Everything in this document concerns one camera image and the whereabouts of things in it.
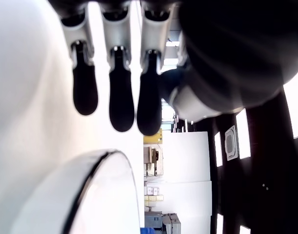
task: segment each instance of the ceiling light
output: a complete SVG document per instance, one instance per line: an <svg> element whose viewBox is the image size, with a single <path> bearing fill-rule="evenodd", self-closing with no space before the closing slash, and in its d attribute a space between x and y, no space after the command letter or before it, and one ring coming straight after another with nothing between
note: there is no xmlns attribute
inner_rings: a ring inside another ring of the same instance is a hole
<svg viewBox="0 0 298 234"><path fill-rule="evenodd" d="M250 234L251 233L251 229L246 228L244 226L240 226L240 234Z"/></svg>
<svg viewBox="0 0 298 234"><path fill-rule="evenodd" d="M179 41L168 41L166 46L179 46Z"/></svg>
<svg viewBox="0 0 298 234"><path fill-rule="evenodd" d="M251 156L250 137L248 133L246 110L237 114L238 147L240 159Z"/></svg>
<svg viewBox="0 0 298 234"><path fill-rule="evenodd" d="M177 65L177 64L178 64L178 58L166 58L166 59L164 59L164 66Z"/></svg>
<svg viewBox="0 0 298 234"><path fill-rule="evenodd" d="M215 135L216 166L222 166L220 132Z"/></svg>
<svg viewBox="0 0 298 234"><path fill-rule="evenodd" d="M216 234L222 234L222 230L223 230L223 216L221 214L217 214Z"/></svg>
<svg viewBox="0 0 298 234"><path fill-rule="evenodd" d="M293 136L298 137L298 73L284 85L287 105L289 107Z"/></svg>
<svg viewBox="0 0 298 234"><path fill-rule="evenodd" d="M186 133L187 133L188 132L188 121L186 119L184 120L184 124L186 126Z"/></svg>

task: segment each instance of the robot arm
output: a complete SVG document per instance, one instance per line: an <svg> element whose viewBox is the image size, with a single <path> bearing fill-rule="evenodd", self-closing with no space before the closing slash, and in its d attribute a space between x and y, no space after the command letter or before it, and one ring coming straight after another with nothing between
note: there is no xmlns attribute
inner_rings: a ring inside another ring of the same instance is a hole
<svg viewBox="0 0 298 234"><path fill-rule="evenodd" d="M73 61L75 107L81 114L89 115L97 107L98 92L88 1L49 1L61 18ZM97 1L111 67L110 119L116 130L124 132L135 118L129 69L130 1ZM161 75L175 1L140 2L143 72L137 123L144 135L153 135L160 127L161 98L181 118L197 121L260 105L298 72L297 1L254 0L249 8L246 6L250 4L223 0L209 0L206 4L184 1L179 10L185 40L180 50L181 67Z"/></svg>

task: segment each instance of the white wall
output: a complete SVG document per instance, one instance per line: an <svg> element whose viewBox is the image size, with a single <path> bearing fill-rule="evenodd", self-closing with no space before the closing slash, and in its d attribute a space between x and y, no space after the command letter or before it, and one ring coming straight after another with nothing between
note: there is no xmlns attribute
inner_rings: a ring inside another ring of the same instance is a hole
<svg viewBox="0 0 298 234"><path fill-rule="evenodd" d="M102 148L118 148L129 157L143 214L143 137L136 124L123 134L110 124L102 23L98 5L89 7L99 106L83 117L73 105L71 62L52 7L46 0L0 1L0 233L9 232L30 194L52 170ZM140 31L134 6L131 24L137 106ZM140 224L144 225L142 215Z"/></svg>
<svg viewBox="0 0 298 234"><path fill-rule="evenodd" d="M148 187L158 187L164 201L153 211L177 213L182 234L210 233L212 183L207 132L163 132L164 175Z"/></svg>
<svg viewBox="0 0 298 234"><path fill-rule="evenodd" d="M164 181L210 180L207 132L163 132L163 155Z"/></svg>

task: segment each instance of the ceiling vent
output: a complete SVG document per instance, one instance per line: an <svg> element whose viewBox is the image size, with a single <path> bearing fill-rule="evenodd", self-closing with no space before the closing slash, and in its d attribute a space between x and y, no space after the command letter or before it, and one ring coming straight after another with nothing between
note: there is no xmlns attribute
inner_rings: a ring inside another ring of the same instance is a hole
<svg viewBox="0 0 298 234"><path fill-rule="evenodd" d="M235 125L225 132L225 151L227 154L227 161L238 157L238 143Z"/></svg>

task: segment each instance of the white curved surface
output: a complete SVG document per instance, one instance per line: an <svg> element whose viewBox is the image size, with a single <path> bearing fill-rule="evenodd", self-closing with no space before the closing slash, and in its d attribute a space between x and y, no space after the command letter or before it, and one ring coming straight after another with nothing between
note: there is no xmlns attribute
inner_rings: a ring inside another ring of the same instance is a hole
<svg viewBox="0 0 298 234"><path fill-rule="evenodd" d="M134 178L126 158L109 156L98 168L81 202L70 234L138 234Z"/></svg>
<svg viewBox="0 0 298 234"><path fill-rule="evenodd" d="M99 106L83 117L73 105L72 65L52 7L45 0L0 0L0 234L10 232L24 203L51 171L96 149L118 148L129 157L143 214L143 138L136 124L124 134L111 126L109 65L98 5L91 4L89 11L93 11ZM138 23L136 18L132 11L131 24ZM141 72L139 38L140 32L132 31L135 106ZM144 217L140 218L143 226Z"/></svg>
<svg viewBox="0 0 298 234"><path fill-rule="evenodd" d="M63 233L78 193L104 155L108 156L89 183L70 233L139 233L136 189L130 164L120 152L98 151L77 157L47 176L23 205L11 234Z"/></svg>

